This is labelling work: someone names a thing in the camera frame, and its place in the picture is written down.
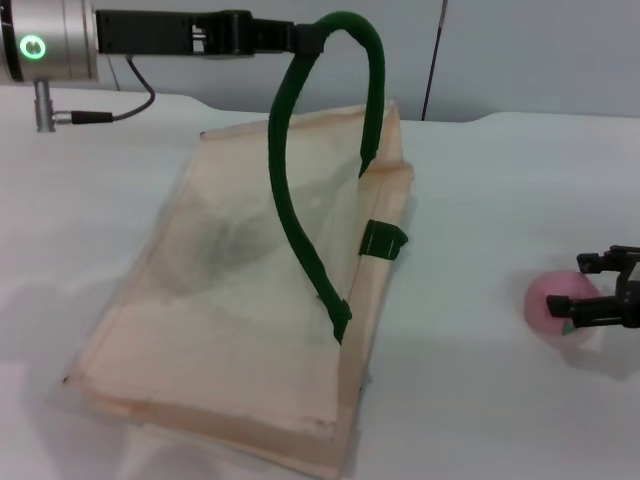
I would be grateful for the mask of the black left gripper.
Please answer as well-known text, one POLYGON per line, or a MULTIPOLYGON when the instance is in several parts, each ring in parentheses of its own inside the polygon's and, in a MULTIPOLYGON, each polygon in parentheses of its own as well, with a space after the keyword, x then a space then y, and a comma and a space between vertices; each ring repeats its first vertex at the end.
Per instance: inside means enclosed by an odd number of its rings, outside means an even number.
POLYGON ((249 56, 324 52, 318 24, 254 19, 247 11, 182 13, 133 10, 95 12, 99 52, 141 56, 249 56), (258 38, 255 47, 253 30, 258 38))

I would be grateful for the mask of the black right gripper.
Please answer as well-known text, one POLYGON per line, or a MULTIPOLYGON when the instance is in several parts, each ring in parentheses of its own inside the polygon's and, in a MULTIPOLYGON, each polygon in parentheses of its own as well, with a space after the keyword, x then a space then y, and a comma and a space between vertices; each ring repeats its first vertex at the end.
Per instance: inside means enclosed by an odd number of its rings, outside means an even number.
POLYGON ((568 319, 577 329, 613 325, 638 329, 639 253, 639 247, 613 245, 601 255, 579 254, 576 260, 581 273, 620 272, 616 280, 616 298, 571 299, 549 295, 546 304, 550 315, 568 319))

